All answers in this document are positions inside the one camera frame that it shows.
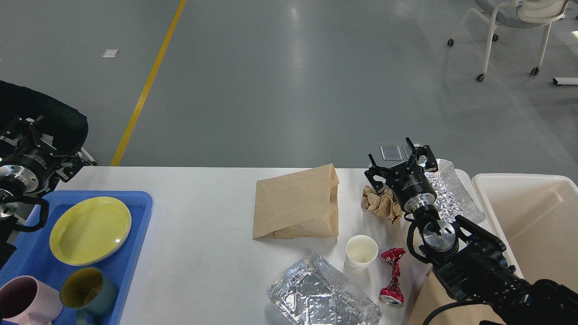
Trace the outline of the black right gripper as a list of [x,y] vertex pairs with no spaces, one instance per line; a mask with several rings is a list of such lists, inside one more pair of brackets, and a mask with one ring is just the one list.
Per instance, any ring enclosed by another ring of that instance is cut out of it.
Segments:
[[438,172],[439,167],[428,145],[416,145],[409,137],[406,137],[406,144],[411,149],[406,164],[381,167],[376,164],[373,155],[368,154],[370,165],[364,175],[376,194],[383,194],[390,187],[403,212],[413,213],[435,203],[436,192],[425,173]]

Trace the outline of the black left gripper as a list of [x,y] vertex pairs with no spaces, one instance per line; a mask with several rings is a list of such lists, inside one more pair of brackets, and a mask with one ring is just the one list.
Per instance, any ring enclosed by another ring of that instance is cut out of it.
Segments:
[[50,181],[68,182],[87,166],[83,147],[69,151],[48,147],[38,130],[43,119],[17,116],[1,127],[0,155],[6,158],[0,164],[0,186],[9,194],[33,194],[45,189]]

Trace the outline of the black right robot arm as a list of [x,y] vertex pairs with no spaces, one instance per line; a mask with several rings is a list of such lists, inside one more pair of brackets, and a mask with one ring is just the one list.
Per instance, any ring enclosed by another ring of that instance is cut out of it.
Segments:
[[533,284],[515,274],[503,253],[507,247],[496,235],[462,215],[442,220],[437,195],[426,177],[439,169],[427,145],[406,138],[411,155],[390,168],[378,166],[372,155],[365,171],[377,194],[392,190],[409,223],[408,252],[432,264],[436,279],[453,299],[432,311],[425,325],[440,313],[467,305],[488,305],[506,325],[575,325],[577,294],[550,279]]

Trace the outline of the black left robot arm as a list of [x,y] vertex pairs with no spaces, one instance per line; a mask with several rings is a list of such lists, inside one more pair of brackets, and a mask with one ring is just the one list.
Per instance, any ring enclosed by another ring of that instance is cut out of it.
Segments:
[[[0,263],[5,265],[16,251],[9,242],[14,232],[31,233],[41,230],[49,217],[49,202],[43,197],[60,181],[68,182],[84,166],[97,161],[76,144],[70,150],[60,150],[43,138],[40,130],[45,119],[15,117],[1,132],[0,163]],[[31,225],[17,215],[21,204],[38,205],[39,220]]]

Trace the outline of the brown paper bag under arm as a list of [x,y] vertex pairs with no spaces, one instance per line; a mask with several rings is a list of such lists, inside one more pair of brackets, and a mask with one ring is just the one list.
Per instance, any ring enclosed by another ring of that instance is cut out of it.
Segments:
[[[440,282],[429,271],[420,294],[411,310],[407,321],[408,325],[421,325],[425,318],[436,308],[454,302],[446,293]],[[449,309],[440,313],[431,320],[431,325],[478,325],[487,320],[504,325],[502,319],[497,316],[488,305],[468,305]]]

